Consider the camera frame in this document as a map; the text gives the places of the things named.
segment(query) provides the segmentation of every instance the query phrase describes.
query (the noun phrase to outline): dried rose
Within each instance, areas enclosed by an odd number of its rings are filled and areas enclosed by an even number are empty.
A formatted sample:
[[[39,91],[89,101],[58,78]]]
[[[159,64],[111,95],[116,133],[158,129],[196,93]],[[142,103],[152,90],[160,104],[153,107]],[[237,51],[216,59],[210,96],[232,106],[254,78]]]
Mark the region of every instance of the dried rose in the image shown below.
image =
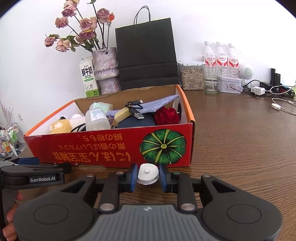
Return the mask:
[[[64,8],[64,11],[62,11],[62,15],[64,17],[72,17],[72,16],[76,15],[76,12],[74,12],[76,10],[77,10],[77,8],[74,5],[70,5],[70,6]]]
[[[79,36],[83,39],[92,39],[95,37],[95,34],[91,29],[88,29],[86,31],[82,31]]]
[[[80,28],[82,29],[82,31],[86,31],[91,28],[92,21],[89,20],[88,18],[83,18],[83,19],[79,20],[79,23],[80,23]]]
[[[45,42],[44,45],[46,47],[50,47],[50,46],[52,46],[54,44],[55,41],[56,41],[56,38],[55,37],[48,37],[48,38],[46,38],[44,40],[44,42]]]
[[[109,18],[110,12],[109,12],[109,10],[107,10],[107,9],[105,9],[105,8],[101,8],[101,9],[97,12],[97,15],[98,15],[99,22],[100,22],[101,24],[103,24],[103,23],[106,22],[106,20]]]
[[[65,8],[65,7],[68,7],[68,6],[71,6],[71,5],[77,7],[77,3],[75,3],[75,2],[73,2],[73,1],[71,1],[71,0],[68,0],[68,1],[66,1],[66,2],[64,3],[64,8]]]
[[[58,42],[57,42],[57,46],[56,46],[56,49],[57,51],[60,51],[60,52],[67,52],[69,50],[69,48],[71,48],[70,46],[70,40],[61,40],[59,39]]]
[[[55,21],[55,25],[57,28],[64,28],[68,25],[68,18],[67,17],[62,17],[62,18],[57,18]]]
[[[115,16],[114,16],[114,14],[113,13],[111,13],[110,15],[109,15],[109,17],[108,17],[108,19],[106,20],[106,22],[112,22],[113,20],[114,20],[114,18],[115,18]]]
[[[98,26],[98,20],[96,19],[96,17],[91,17],[91,29],[95,32],[97,26]]]
[[[76,36],[75,36],[75,39],[76,39],[76,41],[77,41],[78,43],[80,43],[80,44],[84,44],[84,41],[82,40],[82,38],[81,38],[80,36],[76,35]]]

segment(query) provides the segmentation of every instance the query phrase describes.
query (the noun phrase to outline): blue cloth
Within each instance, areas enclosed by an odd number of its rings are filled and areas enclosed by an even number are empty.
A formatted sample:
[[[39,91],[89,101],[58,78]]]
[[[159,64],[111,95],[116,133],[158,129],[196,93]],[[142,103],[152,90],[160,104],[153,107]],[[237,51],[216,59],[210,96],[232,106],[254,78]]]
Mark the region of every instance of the blue cloth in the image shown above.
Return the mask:
[[[144,103],[141,104],[141,106],[143,107],[143,109],[138,109],[138,111],[141,114],[145,114],[145,113],[154,113],[156,112],[158,109],[160,109],[161,107],[165,106],[166,104],[170,103],[171,101],[175,100],[179,98],[179,95],[172,95],[172,96],[168,96],[165,97],[163,99],[160,100],[155,100],[155,101],[151,101],[148,103]],[[106,113],[107,117],[114,117],[115,114],[120,111],[120,110],[112,110],[112,111],[108,111]]]

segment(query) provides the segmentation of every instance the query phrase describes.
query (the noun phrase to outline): paper bag handle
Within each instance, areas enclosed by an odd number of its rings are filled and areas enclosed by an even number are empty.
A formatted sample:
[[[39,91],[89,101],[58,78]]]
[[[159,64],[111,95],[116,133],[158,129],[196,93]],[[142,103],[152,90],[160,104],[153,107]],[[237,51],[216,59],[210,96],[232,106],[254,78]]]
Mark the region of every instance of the paper bag handle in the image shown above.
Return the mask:
[[[143,8],[146,8],[146,9],[148,10],[148,13],[149,13],[149,22],[151,21],[151,15],[150,15],[150,10],[149,10],[148,6],[143,6],[143,7],[141,7],[140,10],[137,12],[137,14],[136,14],[136,16],[135,16],[135,18],[134,18],[134,20],[133,20],[133,24],[134,24],[134,25],[137,24],[139,12],[140,12]]]

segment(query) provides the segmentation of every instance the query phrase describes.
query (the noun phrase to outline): white wall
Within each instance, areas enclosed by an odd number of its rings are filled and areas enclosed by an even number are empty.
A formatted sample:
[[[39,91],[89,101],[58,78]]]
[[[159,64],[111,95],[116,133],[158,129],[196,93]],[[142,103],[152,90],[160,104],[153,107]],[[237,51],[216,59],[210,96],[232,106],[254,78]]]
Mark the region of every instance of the white wall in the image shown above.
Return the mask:
[[[83,17],[94,16],[87,2],[80,0],[79,9]],[[14,108],[13,120],[23,132],[68,101],[85,97],[78,66],[89,52],[78,48],[76,53],[60,53],[44,46],[45,34],[71,32],[54,25],[63,3],[22,0],[0,20],[0,100]],[[115,14],[109,46],[116,46],[115,28],[131,25],[140,7],[148,5],[153,20],[171,18],[178,61],[200,60],[205,40],[231,42],[253,66],[254,79],[269,82],[272,67],[283,84],[295,82],[291,66],[296,56],[296,19],[274,0],[109,0],[95,5]],[[143,10],[139,22],[147,19]],[[75,18],[69,23],[79,31]]]

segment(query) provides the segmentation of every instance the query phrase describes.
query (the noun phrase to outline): white cable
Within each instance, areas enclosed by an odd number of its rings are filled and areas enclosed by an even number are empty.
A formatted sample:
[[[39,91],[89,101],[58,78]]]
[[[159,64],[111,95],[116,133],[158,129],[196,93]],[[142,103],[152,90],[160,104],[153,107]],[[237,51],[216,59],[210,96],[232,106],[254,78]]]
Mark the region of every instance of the white cable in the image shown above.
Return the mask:
[[[278,104],[278,103],[276,103],[274,100],[282,100],[282,101],[288,102],[288,103],[290,103],[291,105],[294,105],[294,106],[296,107],[296,102],[292,102],[292,101],[290,101],[290,100],[284,100],[284,99],[279,99],[279,98],[272,98],[271,100],[272,100],[273,103],[275,103],[275,104]],[[292,115],[296,115],[296,113],[291,112],[291,111],[285,109],[285,108],[282,107],[282,106],[280,106],[280,107],[281,107],[281,109],[284,109],[285,111],[289,112],[290,114],[292,114]]]
[[[283,93],[273,93],[271,92],[271,90],[274,88],[274,87],[283,87],[283,86],[286,86],[286,87],[291,87],[289,90],[287,90],[286,92],[283,92]],[[273,95],[282,95],[282,94],[285,94],[285,93],[288,93],[291,89],[293,89],[294,87],[296,87],[296,84],[294,86],[287,86],[287,85],[277,85],[277,86],[273,86],[270,88],[269,92],[270,94],[273,94]]]

